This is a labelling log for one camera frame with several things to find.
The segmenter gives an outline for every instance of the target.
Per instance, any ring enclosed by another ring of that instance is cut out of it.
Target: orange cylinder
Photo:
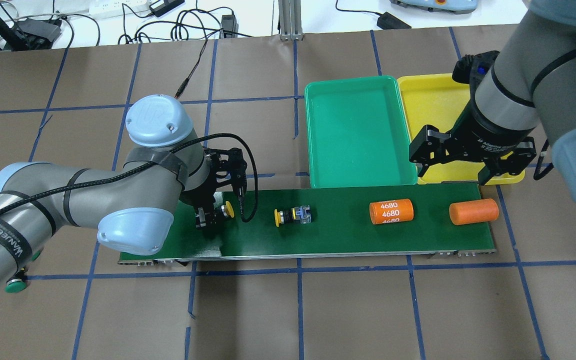
[[[415,211],[409,198],[370,203],[370,220],[373,225],[411,221]]]
[[[491,198],[451,203],[448,212],[455,225],[484,223],[499,217],[499,207]]]

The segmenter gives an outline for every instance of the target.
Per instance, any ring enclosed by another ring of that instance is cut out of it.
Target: brown paper floor
[[[449,73],[460,53],[500,50],[514,27],[210,41],[181,100],[199,134],[249,142],[262,189],[308,187],[308,83]],[[200,48],[0,53],[0,169],[121,166],[130,104],[174,93]],[[576,359],[576,205],[561,176],[482,191],[503,210],[489,256],[144,268],[117,265],[96,231],[64,228],[30,265],[28,289],[1,285],[0,359]]]

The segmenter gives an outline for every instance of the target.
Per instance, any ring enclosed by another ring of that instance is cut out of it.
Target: robotic arm
[[[413,139],[418,175],[455,160],[483,162],[480,185],[518,174],[537,155],[528,134],[541,119],[576,202],[576,0],[533,0],[501,53],[467,55],[452,77],[470,84],[470,101],[450,131],[426,125]]]
[[[126,114],[126,129],[137,143],[122,171],[69,168],[48,162],[18,162],[0,171],[0,285],[22,269],[64,225],[98,228],[98,241],[135,255],[162,248],[182,200],[192,205],[196,227],[234,217],[230,203],[215,208],[217,188],[238,194],[242,221],[247,163],[242,150],[203,148],[183,106],[171,96],[151,95]],[[219,182],[219,178],[230,179]]]

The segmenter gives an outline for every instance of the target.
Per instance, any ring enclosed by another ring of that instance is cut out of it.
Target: yellow tray
[[[404,76],[397,79],[404,105],[410,139],[414,139],[424,125],[430,124],[445,133],[450,130],[471,98],[469,85],[454,82],[450,73]],[[484,164],[453,161],[430,166],[418,184],[477,181]],[[519,175],[505,173],[493,177],[487,185],[515,184],[523,180]]]

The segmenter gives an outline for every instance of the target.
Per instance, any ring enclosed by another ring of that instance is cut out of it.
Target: white floor
[[[45,14],[52,11],[50,0],[12,0],[18,9],[19,16]],[[56,0],[55,7],[61,13],[88,14],[90,1]],[[239,23],[238,32],[254,37],[263,37],[278,34],[278,0],[198,0],[199,9],[211,10],[217,7],[227,6],[235,11]],[[126,32],[134,34],[137,28],[154,20],[174,21],[181,10],[194,9],[195,2],[187,0],[177,9],[166,14],[162,18],[141,19],[130,14],[126,16]],[[526,13],[526,5],[523,0],[479,0],[477,9],[469,14],[452,14],[443,11],[429,12],[413,7],[401,7],[391,4],[390,0],[363,0],[361,2],[351,0],[339,0],[341,9],[370,10],[375,12],[389,12],[408,23],[413,28],[437,28],[437,27],[466,27],[472,25],[499,25],[516,24]],[[14,10],[9,6],[6,9],[14,16]],[[228,14],[229,10],[220,9],[215,11],[218,19],[222,14]],[[2,18],[6,15],[0,9]],[[371,13],[349,13],[335,9],[334,0],[304,0],[301,2],[302,30],[308,33],[333,33],[333,32],[359,32],[363,30],[379,30],[377,27],[377,15]],[[218,28],[217,23],[206,14],[201,15],[201,20],[206,27]],[[193,16],[187,16],[184,22],[188,25],[199,25],[199,21]],[[94,23],[81,16],[71,18],[75,30],[72,47],[94,46],[97,41],[97,28]],[[117,44],[117,40],[123,34],[122,16],[100,19],[101,40],[100,45]],[[145,32],[151,37],[170,37],[171,24],[159,23],[149,25]],[[53,48],[65,48],[71,39],[71,30],[65,23],[61,27],[62,34],[55,42]],[[201,36],[200,30],[190,30],[190,37]]]

